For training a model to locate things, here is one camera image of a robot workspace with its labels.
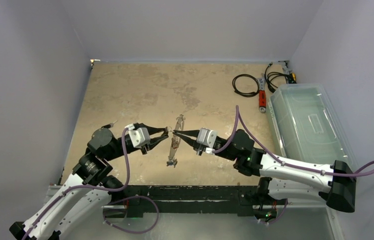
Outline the silver key holder strip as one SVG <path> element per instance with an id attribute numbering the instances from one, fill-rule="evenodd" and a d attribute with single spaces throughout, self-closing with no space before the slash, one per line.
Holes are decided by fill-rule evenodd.
<path id="1" fill-rule="evenodd" d="M 182 131 L 184 129 L 184 124 L 185 124 L 185 117 L 183 114 L 180 114 L 176 118 L 177 122 L 175 124 L 174 130 L 177 131 Z M 169 150 L 169 155 L 168 155 L 168 160 L 166 161 L 166 166 L 170 167 L 173 166 L 175 167 L 177 164 L 177 159 L 175 158 L 176 151 L 180 145 L 180 138 L 176 135 L 173 135 L 171 138 L 171 146 Z"/>

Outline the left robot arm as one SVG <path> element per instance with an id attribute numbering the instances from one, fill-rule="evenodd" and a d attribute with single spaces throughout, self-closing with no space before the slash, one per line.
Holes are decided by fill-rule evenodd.
<path id="1" fill-rule="evenodd" d="M 74 166 L 60 189 L 32 217 L 10 227 L 17 240 L 63 240 L 91 213 L 110 203 L 119 204 L 128 182 L 110 175 L 109 161 L 140 150 L 146 154 L 168 138 L 168 129 L 143 123 L 127 125 L 120 138 L 110 130 L 113 124 L 97 129 L 85 154 Z"/>

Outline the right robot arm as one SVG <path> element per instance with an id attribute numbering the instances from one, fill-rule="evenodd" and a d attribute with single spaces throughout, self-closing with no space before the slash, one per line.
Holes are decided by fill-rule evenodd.
<path id="1" fill-rule="evenodd" d="M 233 167 L 239 173 L 267 180 L 268 183 L 255 191 L 257 200 L 263 204 L 273 200 L 309 199 L 324 201 L 340 212 L 355 211 L 356 178 L 343 161 L 308 163 L 271 155 L 254 147 L 254 140 L 242 129 L 229 139 L 207 128 L 174 130 L 173 134 L 193 147 L 199 156 L 207 153 L 234 161 Z"/>

